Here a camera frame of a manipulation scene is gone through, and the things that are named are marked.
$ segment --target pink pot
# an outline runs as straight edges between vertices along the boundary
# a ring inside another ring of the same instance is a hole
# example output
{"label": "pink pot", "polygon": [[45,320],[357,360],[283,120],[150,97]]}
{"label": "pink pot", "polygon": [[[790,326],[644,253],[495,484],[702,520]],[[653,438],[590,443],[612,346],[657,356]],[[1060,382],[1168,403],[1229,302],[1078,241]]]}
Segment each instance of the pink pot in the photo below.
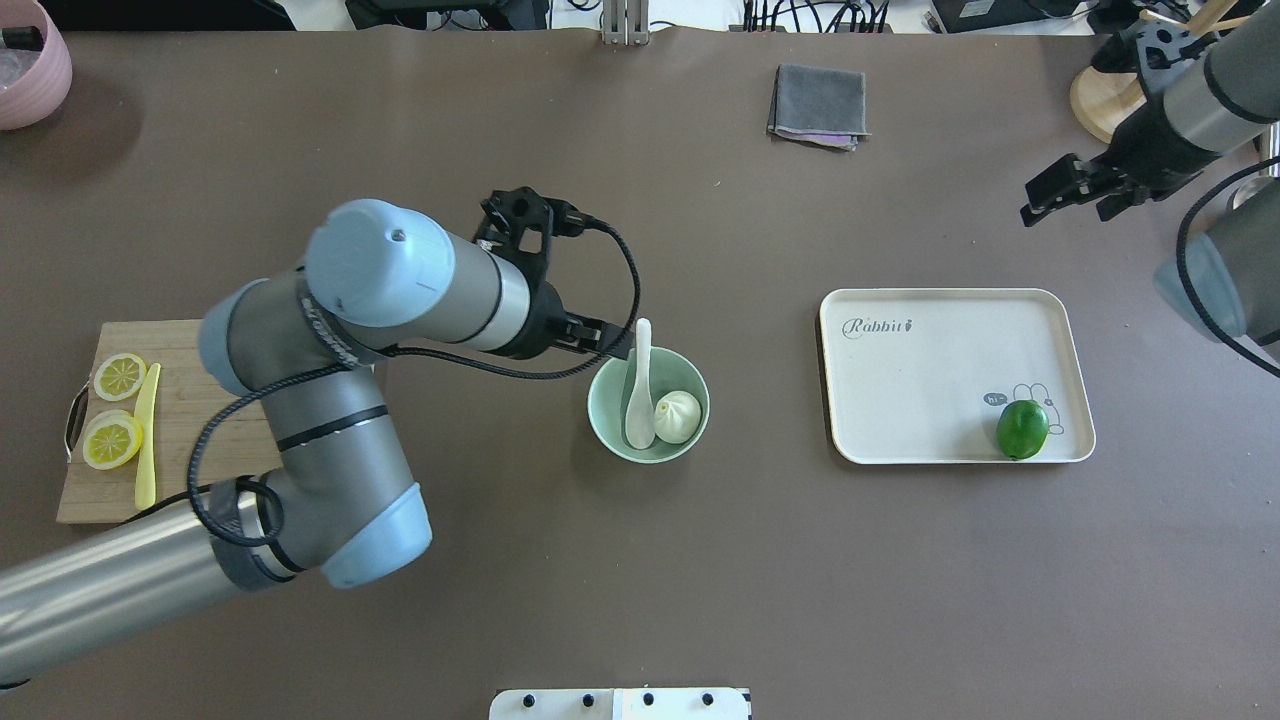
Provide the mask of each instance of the pink pot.
{"label": "pink pot", "polygon": [[47,118],[72,87],[72,58],[49,13],[35,0],[0,0],[0,27],[24,26],[36,26],[45,33],[45,49],[26,74],[0,90],[0,131]]}

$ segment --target yellow knife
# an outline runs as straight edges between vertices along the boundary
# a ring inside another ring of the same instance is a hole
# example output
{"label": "yellow knife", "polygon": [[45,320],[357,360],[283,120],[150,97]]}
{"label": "yellow knife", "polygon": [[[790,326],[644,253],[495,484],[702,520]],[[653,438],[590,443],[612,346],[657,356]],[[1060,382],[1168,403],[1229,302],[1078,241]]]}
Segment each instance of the yellow knife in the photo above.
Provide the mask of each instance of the yellow knife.
{"label": "yellow knife", "polygon": [[156,503],[156,445],[155,410],[156,387],[160,386],[160,363],[147,368],[147,377],[138,391],[133,416],[142,425],[142,447],[138,450],[138,475],[133,482],[133,506],[146,510]]}

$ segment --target lemon slice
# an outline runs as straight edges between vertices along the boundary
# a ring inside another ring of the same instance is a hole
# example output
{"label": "lemon slice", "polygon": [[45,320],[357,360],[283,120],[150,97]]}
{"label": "lemon slice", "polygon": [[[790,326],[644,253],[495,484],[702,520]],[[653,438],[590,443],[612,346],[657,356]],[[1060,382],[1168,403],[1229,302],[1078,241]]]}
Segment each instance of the lemon slice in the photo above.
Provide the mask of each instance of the lemon slice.
{"label": "lemon slice", "polygon": [[147,374],[147,364],[132,352],[113,355],[93,373],[93,392],[108,401],[124,400],[138,392]]}
{"label": "lemon slice", "polygon": [[119,468],[142,447],[142,425],[124,410],[99,414],[84,433],[84,462],[95,470]]}

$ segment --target light blue joint cap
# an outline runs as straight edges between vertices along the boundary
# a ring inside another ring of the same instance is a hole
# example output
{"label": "light blue joint cap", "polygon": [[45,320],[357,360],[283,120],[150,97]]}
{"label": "light blue joint cap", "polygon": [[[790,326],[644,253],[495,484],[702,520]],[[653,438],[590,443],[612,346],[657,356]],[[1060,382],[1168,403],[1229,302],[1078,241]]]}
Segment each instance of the light blue joint cap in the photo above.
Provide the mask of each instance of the light blue joint cap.
{"label": "light blue joint cap", "polygon": [[320,570],[338,589],[376,580],[408,565],[431,544],[431,523],[417,483],[396,498]]}
{"label": "light blue joint cap", "polygon": [[434,307],[456,264],[449,233],[431,218],[381,200],[352,200],[311,234],[306,275],[334,315],[389,328]]}
{"label": "light blue joint cap", "polygon": [[[1204,309],[1222,331],[1231,337],[1244,334],[1248,323],[1244,318],[1244,305],[1240,304],[1240,293],[1217,246],[1204,233],[1187,243],[1187,273]],[[1183,281],[1178,277],[1176,258],[1169,259],[1156,270],[1156,291],[1202,336],[1221,342],[1196,314],[1196,307],[1192,307],[1192,301],[1183,290]]]}
{"label": "light blue joint cap", "polygon": [[250,393],[250,389],[236,377],[236,369],[232,368],[230,348],[227,347],[227,338],[230,337],[232,313],[236,311],[236,305],[241,297],[244,297],[248,288],[261,282],[266,282],[266,278],[259,278],[246,284],[224,297],[218,305],[214,305],[212,310],[205,315],[204,322],[200,323],[200,332],[197,333],[196,345],[200,350],[200,361],[205,365],[205,372],[212,375],[218,380],[218,384],[223,386],[223,389],[237,397],[244,397]]}

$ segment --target green bowl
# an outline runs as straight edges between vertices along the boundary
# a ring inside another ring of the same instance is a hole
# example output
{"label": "green bowl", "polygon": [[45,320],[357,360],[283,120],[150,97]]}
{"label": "green bowl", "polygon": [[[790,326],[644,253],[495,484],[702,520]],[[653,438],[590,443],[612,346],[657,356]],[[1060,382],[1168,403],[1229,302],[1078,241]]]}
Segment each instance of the green bowl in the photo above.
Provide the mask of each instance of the green bowl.
{"label": "green bowl", "polygon": [[703,374],[692,363],[666,347],[654,347],[649,356],[649,389],[654,404],[668,392],[682,389],[703,406],[703,419],[698,423],[694,436],[680,445],[671,445],[654,438],[653,445],[644,450],[636,450],[627,445],[622,433],[622,416],[626,414],[626,404],[630,400],[631,388],[626,387],[627,364],[618,359],[611,359],[600,366],[591,380],[591,389],[586,393],[586,416],[591,420],[591,429],[595,437],[600,438],[604,447],[608,447],[618,457],[632,462],[666,462],[680,457],[703,437],[707,429],[707,418],[712,413],[710,395],[707,392],[707,382]]}

